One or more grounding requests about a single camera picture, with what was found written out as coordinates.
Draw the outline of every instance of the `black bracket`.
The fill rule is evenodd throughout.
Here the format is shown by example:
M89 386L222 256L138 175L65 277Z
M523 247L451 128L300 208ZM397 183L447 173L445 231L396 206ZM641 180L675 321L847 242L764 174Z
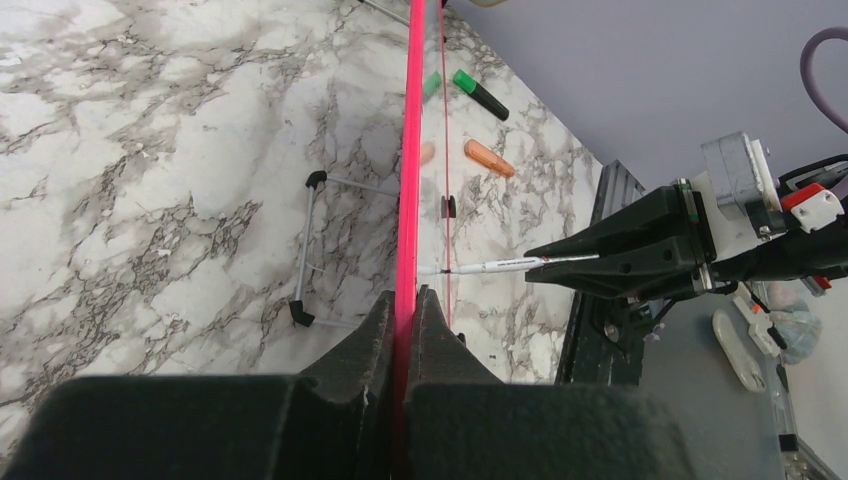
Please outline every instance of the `black bracket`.
M778 435L777 438L780 441L781 452L797 452L799 450L798 436L794 433Z
M318 184L321 182L327 181L327 171L326 170L315 170L314 172L309 174L309 178L306 179L306 188L318 189Z
M448 215L450 215L450 218L456 218L456 199L453 198L453 195L447 200L442 195L441 210L442 218L448 218Z
M315 320L315 315L303 311L302 300L295 300L289 303L289 311L291 311L294 323L299 323L304 327L312 325L312 321Z

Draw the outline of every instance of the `wire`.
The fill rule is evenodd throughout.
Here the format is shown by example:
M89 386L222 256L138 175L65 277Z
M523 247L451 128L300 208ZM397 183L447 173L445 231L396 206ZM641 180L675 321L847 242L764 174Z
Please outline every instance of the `wire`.
M751 294L751 300L753 300L754 303L759 305L760 308L762 308L764 312L771 313L771 309L769 309L768 306L766 306L766 304L763 303L762 300L760 300L760 297L758 297L756 293L752 292L750 288L748 288L748 293Z
M821 90L819 90L812 72L813 55L816 53L816 49L826 40L832 39L848 42L848 28L825 28L813 35L807 44L804 45L804 49L801 51L801 82L804 84L804 90L807 91L810 100L813 101L813 104L815 104L819 111L843 132L848 133L848 121L836 113L833 107L822 97Z
M665 317L665 315L669 312L669 310L671 310L671 307L676 304L677 300L669 300L668 303L666 303L663 308L657 313L657 316L653 318L653 322L655 324L660 323L660 320L662 320L663 317Z

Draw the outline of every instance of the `screw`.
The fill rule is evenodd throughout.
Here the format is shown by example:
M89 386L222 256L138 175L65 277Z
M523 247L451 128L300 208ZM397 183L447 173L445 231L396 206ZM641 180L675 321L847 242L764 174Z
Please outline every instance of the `screw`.
M606 327L604 327L604 333L606 333L607 338L609 338L613 342L618 341L618 329L615 328L615 325L607 325Z

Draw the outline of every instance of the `orange marker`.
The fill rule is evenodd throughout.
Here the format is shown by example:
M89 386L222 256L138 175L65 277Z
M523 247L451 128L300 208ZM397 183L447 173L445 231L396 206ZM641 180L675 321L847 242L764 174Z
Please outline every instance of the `orange marker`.
M433 161L436 156L436 146L433 142L424 142L421 144L421 166L427 165Z
M489 170L503 175L504 177L512 177L515 175L515 169L506 160L498 156L495 152L484 147L477 140L469 140L465 142L465 154L468 158L483 165Z

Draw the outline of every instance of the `marble surface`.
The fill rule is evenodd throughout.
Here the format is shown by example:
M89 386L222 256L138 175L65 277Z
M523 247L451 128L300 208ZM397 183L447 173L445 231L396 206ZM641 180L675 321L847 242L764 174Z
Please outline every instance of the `marble surface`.
M448 77L463 69L510 110L501 122L448 90L451 266L519 258L587 227L601 165L465 22L450 12L445 21ZM471 138L515 176L468 159ZM573 291L525 283L521 272L451 275L450 290L451 327L489 370L509 382L553 382Z
M68 378L296 372L349 333L289 318L303 183L326 169L398 187L406 27L355 0L0 8L0 471ZM587 224L599 166L467 25L447 28L448 71L512 111L501 123L450 93L451 261ZM467 161L468 136L516 177ZM393 288L396 208L322 187L308 311L355 325ZM454 330L498 376L553 378L567 290L520 274L451 289Z

